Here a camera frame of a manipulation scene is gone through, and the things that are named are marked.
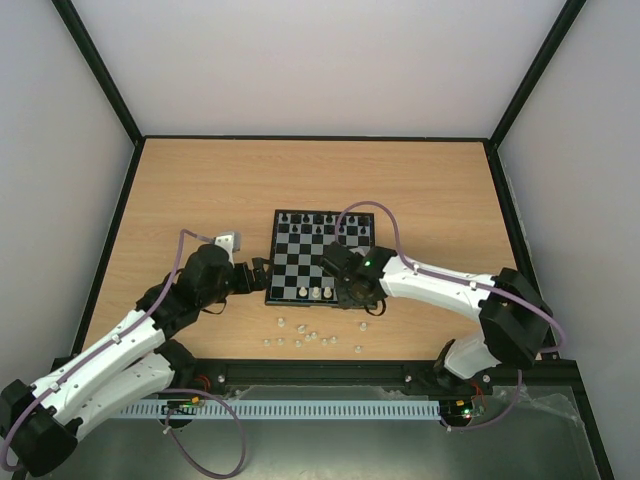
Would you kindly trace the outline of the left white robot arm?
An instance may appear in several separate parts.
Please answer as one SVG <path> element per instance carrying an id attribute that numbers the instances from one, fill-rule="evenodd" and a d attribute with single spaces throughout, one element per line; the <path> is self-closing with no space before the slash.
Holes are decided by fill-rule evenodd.
<path id="1" fill-rule="evenodd" d="M 2 469 L 46 475 L 116 411 L 188 384 L 195 359 L 174 335 L 210 306 L 226 304 L 228 296 L 266 287 L 266 260 L 237 263 L 234 251 L 222 239 L 200 246 L 86 351 L 31 383 L 7 384 L 1 391 L 1 453 L 14 453 L 17 462 L 3 462 Z"/>

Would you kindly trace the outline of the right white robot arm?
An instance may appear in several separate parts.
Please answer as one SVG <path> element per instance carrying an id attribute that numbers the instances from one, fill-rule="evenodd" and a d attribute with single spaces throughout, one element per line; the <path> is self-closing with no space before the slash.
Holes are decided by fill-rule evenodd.
<path id="1" fill-rule="evenodd" d="M 462 315 L 480 329 L 448 341 L 427 381 L 455 392 L 498 365 L 528 370 L 542 353 L 551 309 L 518 271 L 497 275 L 456 272 L 416 262 L 375 246 L 366 254 L 330 244 L 320 268 L 338 293 L 358 306 L 385 304 L 388 298 L 421 301 Z"/>

